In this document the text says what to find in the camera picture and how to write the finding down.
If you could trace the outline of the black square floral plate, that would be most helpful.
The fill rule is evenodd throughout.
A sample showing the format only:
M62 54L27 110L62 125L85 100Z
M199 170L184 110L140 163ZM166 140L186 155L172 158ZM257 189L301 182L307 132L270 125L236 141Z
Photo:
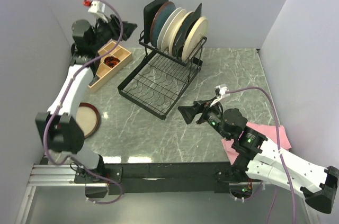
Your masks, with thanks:
M148 44L150 42L150 28L153 23L153 19L160 9L160 7L168 2L169 0L154 0L151 3L147 4L144 7L144 43Z

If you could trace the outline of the teal brown rimmed plate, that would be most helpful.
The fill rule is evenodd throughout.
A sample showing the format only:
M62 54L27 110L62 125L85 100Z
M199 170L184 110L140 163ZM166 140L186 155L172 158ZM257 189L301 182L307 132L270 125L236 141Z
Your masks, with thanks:
M157 11L150 29L150 43L153 47L157 47L157 41L162 27L166 20L174 12L176 6L173 2L168 1L164 3Z

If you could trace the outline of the white fluted plate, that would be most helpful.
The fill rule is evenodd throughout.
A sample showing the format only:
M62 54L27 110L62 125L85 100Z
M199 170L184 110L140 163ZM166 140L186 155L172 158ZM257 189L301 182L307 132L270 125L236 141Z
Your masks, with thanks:
M178 7L176 8L172 13L171 15L167 18L167 20L165 21L160 33L159 33L159 36L158 36L158 40L157 40L157 49L159 50L160 47L161 47L161 43L162 43L162 40L164 38L164 35L167 31L167 28L168 26L170 25L170 23L172 22L172 20L175 18L175 16L182 10L183 8L182 7Z

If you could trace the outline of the round red rimmed plate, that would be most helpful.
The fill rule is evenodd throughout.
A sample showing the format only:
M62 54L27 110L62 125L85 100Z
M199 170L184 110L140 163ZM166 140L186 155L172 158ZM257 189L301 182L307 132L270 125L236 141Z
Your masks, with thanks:
M82 102L77 109L76 122L82 129L85 139L87 139L99 128L101 116L94 105Z

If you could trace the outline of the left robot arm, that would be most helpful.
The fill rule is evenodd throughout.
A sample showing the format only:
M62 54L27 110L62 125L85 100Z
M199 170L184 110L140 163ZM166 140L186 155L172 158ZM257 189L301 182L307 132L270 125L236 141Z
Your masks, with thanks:
M76 122L77 110L99 68L99 50L110 40L128 40L136 28L137 24L120 21L116 15L110 15L107 20L97 19L95 25L87 20L75 21L66 80L48 110L35 117L46 156L49 157L51 151L66 154L83 166L88 178L95 183L104 180L105 164L101 155L84 145L84 133Z

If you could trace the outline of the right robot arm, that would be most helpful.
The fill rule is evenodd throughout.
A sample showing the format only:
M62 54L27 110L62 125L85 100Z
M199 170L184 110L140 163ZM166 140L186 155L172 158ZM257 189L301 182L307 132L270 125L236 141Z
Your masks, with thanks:
M247 119L237 108L223 110L220 103L195 101L192 106L179 106L186 124L197 114L197 123L208 123L238 156L232 164L233 177L238 181L247 178L274 184L305 200L311 208L330 214L338 189L338 169L322 167L306 161L293 153L278 148L269 137L247 126Z

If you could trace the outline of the wooden compartment tray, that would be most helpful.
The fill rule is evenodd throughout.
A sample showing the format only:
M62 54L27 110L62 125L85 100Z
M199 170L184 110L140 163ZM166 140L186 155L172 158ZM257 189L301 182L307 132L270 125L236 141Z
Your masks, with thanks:
M112 79L120 70L132 61L132 53L118 45L109 54L102 57L96 75L88 85L91 93L98 91L104 84Z

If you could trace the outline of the cream round plate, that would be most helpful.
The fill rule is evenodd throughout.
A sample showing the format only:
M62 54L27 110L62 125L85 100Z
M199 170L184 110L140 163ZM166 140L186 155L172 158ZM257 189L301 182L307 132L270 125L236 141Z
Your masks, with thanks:
M170 39L169 39L169 45L168 45L168 54L171 56L172 55L172 50L173 50L173 44L174 44L174 40L175 40L175 37L182 25L182 23L184 22L185 18L187 17L187 15L189 14L190 12L187 12L186 9L182 9L180 12L179 12L179 17L177 19L175 19L175 24L174 24L174 28L173 28L173 31L170 35Z

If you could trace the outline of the black base bar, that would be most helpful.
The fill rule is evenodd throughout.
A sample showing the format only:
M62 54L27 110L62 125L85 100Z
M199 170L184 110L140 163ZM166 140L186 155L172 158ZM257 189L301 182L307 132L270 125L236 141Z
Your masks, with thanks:
M214 192L229 193L232 184L250 181L230 162L106 164L102 178L74 168L76 185L85 186L90 199L130 193Z

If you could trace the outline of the beige front plate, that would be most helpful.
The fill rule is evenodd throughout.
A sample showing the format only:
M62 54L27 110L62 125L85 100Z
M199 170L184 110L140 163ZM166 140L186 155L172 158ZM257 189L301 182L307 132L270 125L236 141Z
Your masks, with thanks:
M208 30L208 19L200 17L193 25L183 46L181 59L186 62L191 57L191 52L195 49L199 41L206 35Z

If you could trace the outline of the pink cloth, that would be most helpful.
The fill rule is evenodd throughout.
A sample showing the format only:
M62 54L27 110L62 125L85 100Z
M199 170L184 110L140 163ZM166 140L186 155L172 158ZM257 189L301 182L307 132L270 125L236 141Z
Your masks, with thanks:
M273 142L277 144L277 135L276 135L276 128L275 126L269 126L269 125L263 125L263 124L255 124L248 122L247 126L251 129L254 129L258 131L259 133L265 135L266 137L270 138ZM291 149L290 142L288 140L286 130L284 126L279 126L279 138L280 138L280 146L285 149L289 150ZM239 153L236 152L235 149L233 149L231 146L233 144L233 141L227 141L225 139L221 140L222 145L224 147L224 150L227 154L227 157L231 164L234 163Z

